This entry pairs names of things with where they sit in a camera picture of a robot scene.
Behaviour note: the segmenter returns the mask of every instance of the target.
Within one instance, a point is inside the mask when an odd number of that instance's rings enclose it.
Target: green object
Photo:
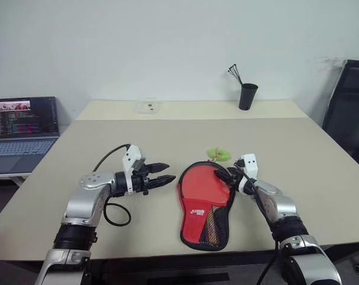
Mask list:
[[[220,150],[219,148],[211,148],[207,151],[207,155],[217,162],[225,162],[231,158],[231,154],[228,151]]]

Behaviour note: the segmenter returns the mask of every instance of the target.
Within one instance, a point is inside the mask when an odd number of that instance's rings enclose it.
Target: printed logo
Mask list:
[[[191,210],[190,214],[197,214],[198,216],[203,216],[204,210]]]

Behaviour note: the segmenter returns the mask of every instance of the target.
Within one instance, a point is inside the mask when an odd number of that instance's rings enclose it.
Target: table tennis paddle cover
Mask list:
[[[193,249],[219,251],[228,241],[228,213],[235,192],[215,175],[217,169],[227,172],[214,162],[197,162],[178,182],[184,212],[181,240]]]

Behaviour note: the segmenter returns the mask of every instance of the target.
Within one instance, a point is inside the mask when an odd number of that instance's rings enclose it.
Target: laptop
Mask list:
[[[32,172],[58,138],[55,97],[0,99],[0,174]]]

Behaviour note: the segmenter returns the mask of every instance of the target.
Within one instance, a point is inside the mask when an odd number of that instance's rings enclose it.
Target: laptop screen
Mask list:
[[[54,97],[0,99],[0,140],[57,136]]]

